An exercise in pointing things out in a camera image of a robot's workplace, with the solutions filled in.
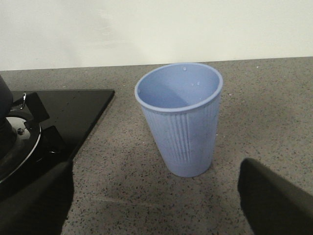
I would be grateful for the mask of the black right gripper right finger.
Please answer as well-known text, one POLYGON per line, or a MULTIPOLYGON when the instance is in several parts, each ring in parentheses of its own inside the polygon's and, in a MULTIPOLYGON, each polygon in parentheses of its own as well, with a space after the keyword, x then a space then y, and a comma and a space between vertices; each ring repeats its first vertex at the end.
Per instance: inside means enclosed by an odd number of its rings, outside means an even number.
POLYGON ((311 235, 313 196, 246 158, 238 180, 240 204, 256 235, 311 235))

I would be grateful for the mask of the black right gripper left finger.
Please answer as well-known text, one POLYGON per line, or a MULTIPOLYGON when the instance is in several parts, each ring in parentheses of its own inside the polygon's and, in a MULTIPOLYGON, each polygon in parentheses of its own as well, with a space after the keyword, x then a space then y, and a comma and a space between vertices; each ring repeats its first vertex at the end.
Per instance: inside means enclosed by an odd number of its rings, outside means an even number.
POLYGON ((59 235, 71 207, 72 162, 61 162, 0 203, 2 235, 59 235))

